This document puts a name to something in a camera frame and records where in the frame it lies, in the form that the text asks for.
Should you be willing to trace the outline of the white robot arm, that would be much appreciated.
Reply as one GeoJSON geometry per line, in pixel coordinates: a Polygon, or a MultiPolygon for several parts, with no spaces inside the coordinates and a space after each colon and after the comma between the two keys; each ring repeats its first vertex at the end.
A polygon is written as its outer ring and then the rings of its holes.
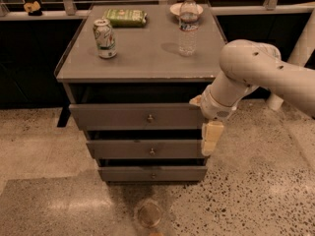
{"type": "Polygon", "coordinates": [[[315,117],[314,70],[284,62],[271,44],[234,40],[220,52],[220,72],[215,80],[190,100],[206,118],[202,125],[202,155],[211,155],[225,120],[237,109],[238,102],[257,88],[268,89],[315,117]]]}

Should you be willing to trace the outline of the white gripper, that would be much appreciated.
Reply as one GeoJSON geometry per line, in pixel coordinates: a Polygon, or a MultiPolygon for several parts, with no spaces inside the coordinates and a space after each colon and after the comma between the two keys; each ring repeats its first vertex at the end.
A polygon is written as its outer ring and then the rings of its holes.
{"type": "Polygon", "coordinates": [[[237,109],[237,104],[224,106],[218,103],[212,96],[211,89],[212,86],[207,86],[201,95],[189,100],[190,104],[200,106],[202,114],[209,120],[202,126],[201,153],[203,156],[210,156],[215,150],[224,129],[223,122],[237,109]]]}

